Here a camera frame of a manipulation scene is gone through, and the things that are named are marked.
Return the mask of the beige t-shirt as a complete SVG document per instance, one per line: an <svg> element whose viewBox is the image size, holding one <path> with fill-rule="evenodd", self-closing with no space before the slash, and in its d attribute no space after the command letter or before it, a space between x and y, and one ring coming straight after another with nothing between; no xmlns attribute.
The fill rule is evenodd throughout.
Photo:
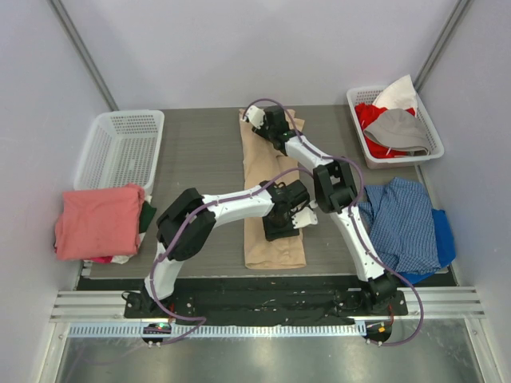
<svg viewBox="0 0 511 383"><path fill-rule="evenodd" d="M244 187L246 189L264 185L281 176L264 192L268 195L277 186L290 185L299 179L299 171L284 174L298 167L298 162L274 149L273 145L252 131L248 122L240 122L243 148ZM260 217L244 220L244 262L251 270L289 270L307 265L303 237L292 237L268 241Z"/></svg>

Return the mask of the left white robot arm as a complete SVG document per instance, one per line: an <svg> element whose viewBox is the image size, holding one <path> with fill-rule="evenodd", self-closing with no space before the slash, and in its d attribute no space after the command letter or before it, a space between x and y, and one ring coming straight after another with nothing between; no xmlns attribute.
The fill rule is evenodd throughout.
<svg viewBox="0 0 511 383"><path fill-rule="evenodd" d="M212 231L225 224L261 218L267 241L296 237L318 222L304 184L263 181L223 195L183 191L156 221L156 255L141 290L141 307L152 318L164 317L185 261L197 255Z"/></svg>

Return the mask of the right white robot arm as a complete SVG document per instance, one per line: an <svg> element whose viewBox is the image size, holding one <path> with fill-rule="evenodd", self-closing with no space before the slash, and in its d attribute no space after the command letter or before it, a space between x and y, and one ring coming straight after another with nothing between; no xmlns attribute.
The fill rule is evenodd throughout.
<svg viewBox="0 0 511 383"><path fill-rule="evenodd" d="M377 255L357 207L362 189L355 186L351 171L361 172L358 165L347 158L326 154L314 146L297 129L293 117L281 105L263 109L250 105L243 112L242 120L274 149L312 173L316 203L339 229L354 261L363 310L377 315L384 310L390 313L399 308L399 275Z"/></svg>

